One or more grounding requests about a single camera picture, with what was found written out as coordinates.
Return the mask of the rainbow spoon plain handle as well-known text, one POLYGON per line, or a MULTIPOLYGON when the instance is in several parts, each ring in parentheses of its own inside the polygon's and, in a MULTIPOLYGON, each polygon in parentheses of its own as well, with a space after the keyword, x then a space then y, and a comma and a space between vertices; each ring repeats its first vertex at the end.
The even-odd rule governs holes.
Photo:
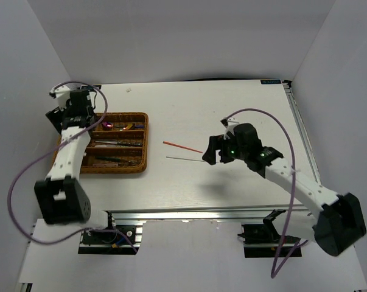
POLYGON ((114 128, 114 124, 111 122, 102 122, 102 127, 104 129, 113 129, 114 128))

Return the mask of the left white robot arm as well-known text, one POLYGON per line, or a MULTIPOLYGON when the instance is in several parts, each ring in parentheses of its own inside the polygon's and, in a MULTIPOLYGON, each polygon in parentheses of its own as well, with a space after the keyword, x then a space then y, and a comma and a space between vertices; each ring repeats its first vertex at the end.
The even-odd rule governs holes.
POLYGON ((59 86, 51 92, 58 102, 56 109, 46 113, 61 141, 49 173, 34 186, 43 219, 48 225, 76 224, 96 229, 105 243, 117 236, 107 211, 94 210, 79 182, 85 150, 97 121, 89 91, 59 86))

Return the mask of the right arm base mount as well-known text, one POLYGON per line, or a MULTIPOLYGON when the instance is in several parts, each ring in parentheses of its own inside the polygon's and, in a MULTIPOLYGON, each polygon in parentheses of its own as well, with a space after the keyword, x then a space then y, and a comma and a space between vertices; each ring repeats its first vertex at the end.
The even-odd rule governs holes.
POLYGON ((260 223, 242 224, 241 233, 237 238, 243 243, 246 259, 273 258, 281 238, 281 231, 272 225, 273 220, 286 213, 286 210, 273 210, 260 223))

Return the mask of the orange chopstick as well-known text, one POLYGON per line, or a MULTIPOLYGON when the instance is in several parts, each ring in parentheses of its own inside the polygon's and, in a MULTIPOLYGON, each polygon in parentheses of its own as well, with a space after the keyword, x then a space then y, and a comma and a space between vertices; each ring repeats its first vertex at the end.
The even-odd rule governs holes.
POLYGON ((193 151, 193 152, 196 152, 196 153, 203 153, 201 150, 197 150, 197 149, 186 147, 186 146, 179 145, 179 144, 174 144, 174 143, 167 142, 167 141, 163 141, 163 144, 173 146, 173 147, 176 147, 176 148, 181 148, 181 149, 184 149, 184 150, 193 151))

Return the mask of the fork with pink handle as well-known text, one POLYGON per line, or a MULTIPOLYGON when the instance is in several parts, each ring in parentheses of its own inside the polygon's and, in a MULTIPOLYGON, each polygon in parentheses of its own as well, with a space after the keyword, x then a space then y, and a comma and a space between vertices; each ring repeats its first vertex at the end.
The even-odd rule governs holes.
POLYGON ((93 164, 92 167, 107 167, 107 168, 122 168, 122 167, 137 167, 138 165, 134 162, 107 162, 107 163, 96 163, 93 164))

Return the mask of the rainbow spoon ornate handle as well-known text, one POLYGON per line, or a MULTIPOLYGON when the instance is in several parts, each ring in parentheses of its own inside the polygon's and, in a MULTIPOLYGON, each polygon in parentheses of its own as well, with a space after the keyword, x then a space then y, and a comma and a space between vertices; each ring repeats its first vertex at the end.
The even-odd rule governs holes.
POLYGON ((143 130, 145 126, 138 123, 129 123, 125 126, 120 126, 119 131, 130 131, 130 130, 143 130))

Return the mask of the knife with green marbled handle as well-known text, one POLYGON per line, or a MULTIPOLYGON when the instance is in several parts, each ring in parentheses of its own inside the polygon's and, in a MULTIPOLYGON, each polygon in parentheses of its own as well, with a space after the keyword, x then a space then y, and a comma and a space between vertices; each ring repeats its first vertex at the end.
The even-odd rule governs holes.
POLYGON ((88 150, 95 151, 118 151, 118 152, 141 152, 141 147, 88 147, 88 150))

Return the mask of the knife with brown marbled handle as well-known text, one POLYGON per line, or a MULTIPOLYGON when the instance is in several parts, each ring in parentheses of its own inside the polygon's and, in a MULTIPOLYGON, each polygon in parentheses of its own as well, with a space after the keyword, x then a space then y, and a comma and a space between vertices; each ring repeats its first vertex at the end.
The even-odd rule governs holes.
POLYGON ((143 146, 143 144, 141 142, 99 140, 99 141, 95 141, 95 143, 108 144, 108 145, 118 145, 118 146, 124 146, 124 147, 142 147, 143 146))

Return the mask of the white chopstick thin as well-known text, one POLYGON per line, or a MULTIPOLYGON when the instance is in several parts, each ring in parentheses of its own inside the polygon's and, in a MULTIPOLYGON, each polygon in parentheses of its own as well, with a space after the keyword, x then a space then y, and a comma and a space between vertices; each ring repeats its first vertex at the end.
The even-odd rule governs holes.
POLYGON ((179 160, 179 161, 204 162, 201 159, 181 158, 181 157, 176 157, 176 156, 166 156, 166 159, 174 159, 174 160, 179 160))

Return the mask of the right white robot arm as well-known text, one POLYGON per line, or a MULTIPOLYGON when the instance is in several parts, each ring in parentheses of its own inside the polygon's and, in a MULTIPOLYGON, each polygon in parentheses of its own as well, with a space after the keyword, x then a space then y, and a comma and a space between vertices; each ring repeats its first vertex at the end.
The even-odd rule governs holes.
POLYGON ((285 235, 287 223, 289 237, 315 242, 330 256, 339 256, 366 235, 362 208, 355 195, 340 195, 294 171, 281 152, 262 145, 250 123, 230 123, 224 134, 211 136, 202 159, 210 165, 243 161, 251 171, 284 189, 309 210, 310 215, 273 210, 256 229, 244 227, 240 237, 246 244, 278 242, 285 235))

